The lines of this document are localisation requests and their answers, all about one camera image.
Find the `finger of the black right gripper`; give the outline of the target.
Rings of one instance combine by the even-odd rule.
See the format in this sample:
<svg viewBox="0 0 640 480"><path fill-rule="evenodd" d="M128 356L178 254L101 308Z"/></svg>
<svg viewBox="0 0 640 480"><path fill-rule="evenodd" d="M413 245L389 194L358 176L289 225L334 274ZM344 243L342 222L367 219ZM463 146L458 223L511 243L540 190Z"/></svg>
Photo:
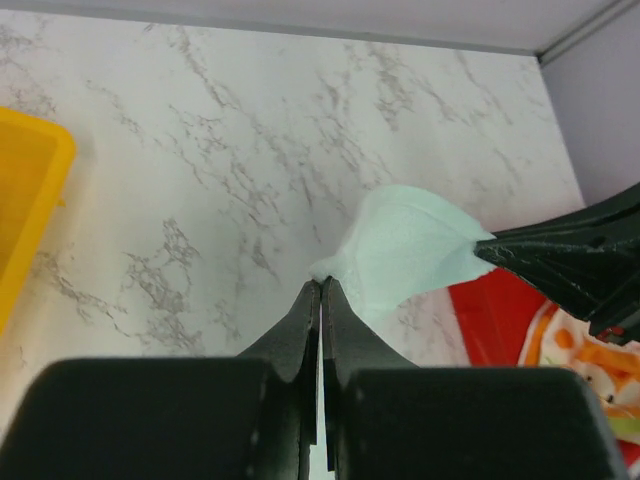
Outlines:
<svg viewBox="0 0 640 480"><path fill-rule="evenodd" d="M476 243L477 258L502 268L605 343L639 340L639 186L535 225Z"/></svg>

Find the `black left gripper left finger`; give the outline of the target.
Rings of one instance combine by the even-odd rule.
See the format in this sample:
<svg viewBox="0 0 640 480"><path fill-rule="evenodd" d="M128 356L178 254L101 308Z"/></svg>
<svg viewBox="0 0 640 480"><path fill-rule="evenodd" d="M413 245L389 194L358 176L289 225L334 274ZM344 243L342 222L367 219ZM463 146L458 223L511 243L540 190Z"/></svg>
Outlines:
<svg viewBox="0 0 640 480"><path fill-rule="evenodd" d="M305 479L317 441L320 288L233 357L44 369L1 445L5 479Z"/></svg>

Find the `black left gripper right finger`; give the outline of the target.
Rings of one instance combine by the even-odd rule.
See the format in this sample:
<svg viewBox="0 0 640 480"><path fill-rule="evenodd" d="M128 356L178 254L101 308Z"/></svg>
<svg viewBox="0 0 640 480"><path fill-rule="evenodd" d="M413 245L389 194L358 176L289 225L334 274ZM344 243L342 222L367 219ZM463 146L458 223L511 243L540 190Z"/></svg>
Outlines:
<svg viewBox="0 0 640 480"><path fill-rule="evenodd" d="M562 368L420 367L322 285L327 467L339 479L625 479L599 401Z"/></svg>

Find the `orange patterned towel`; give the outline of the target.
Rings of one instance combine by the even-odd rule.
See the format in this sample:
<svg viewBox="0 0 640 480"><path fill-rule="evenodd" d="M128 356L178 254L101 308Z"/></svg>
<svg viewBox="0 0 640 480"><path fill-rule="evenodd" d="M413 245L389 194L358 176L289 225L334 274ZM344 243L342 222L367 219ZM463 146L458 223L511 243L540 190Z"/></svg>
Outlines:
<svg viewBox="0 0 640 480"><path fill-rule="evenodd" d="M528 327L518 364L574 371L590 385L618 440L639 443L639 343L604 343L547 301Z"/></svg>

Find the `light blue white towel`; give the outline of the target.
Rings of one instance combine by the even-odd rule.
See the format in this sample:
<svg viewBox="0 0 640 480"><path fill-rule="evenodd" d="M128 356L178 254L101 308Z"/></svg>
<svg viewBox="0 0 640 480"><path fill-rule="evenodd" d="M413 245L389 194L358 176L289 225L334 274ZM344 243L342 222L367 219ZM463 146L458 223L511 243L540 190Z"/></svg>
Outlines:
<svg viewBox="0 0 640 480"><path fill-rule="evenodd" d="M310 274L318 282L338 281L354 313L377 322L415 295L492 272L496 267L474 249L494 238L439 195L382 186L365 196L336 253L314 263Z"/></svg>

